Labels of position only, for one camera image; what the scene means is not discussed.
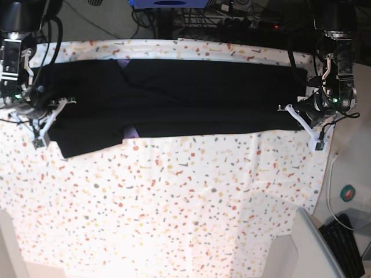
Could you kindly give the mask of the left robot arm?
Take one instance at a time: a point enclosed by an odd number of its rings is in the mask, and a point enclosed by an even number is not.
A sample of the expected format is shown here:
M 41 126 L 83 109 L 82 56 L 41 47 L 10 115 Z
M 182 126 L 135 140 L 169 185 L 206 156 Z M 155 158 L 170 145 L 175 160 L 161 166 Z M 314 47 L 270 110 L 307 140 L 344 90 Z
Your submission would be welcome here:
M 313 88 L 312 95 L 293 105 L 294 111 L 305 115 L 311 126 L 317 126 L 328 118 L 340 114 L 345 118 L 357 118 L 351 113 L 357 104 L 353 65 L 354 50 L 352 32 L 357 31 L 358 22 L 352 1 L 310 1 L 314 29 L 320 36 L 312 54 L 313 62 L 322 63 L 322 74 L 309 80 L 299 77 L 293 54 L 294 40 L 288 39 L 288 56 L 293 76 L 304 86 Z

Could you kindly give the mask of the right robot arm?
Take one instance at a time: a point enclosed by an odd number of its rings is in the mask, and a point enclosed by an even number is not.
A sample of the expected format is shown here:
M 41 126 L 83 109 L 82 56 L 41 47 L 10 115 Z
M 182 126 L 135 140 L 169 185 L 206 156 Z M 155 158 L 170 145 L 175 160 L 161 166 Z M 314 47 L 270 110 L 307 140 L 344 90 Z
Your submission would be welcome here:
M 40 129 L 52 122 L 57 108 L 39 82 L 41 71 L 34 72 L 30 61 L 37 52 L 37 33 L 51 23 L 58 28 L 57 46 L 51 59 L 56 61 L 63 37 L 58 18 L 62 1 L 1 1 L 1 108 L 15 109 L 28 118 L 30 126 Z

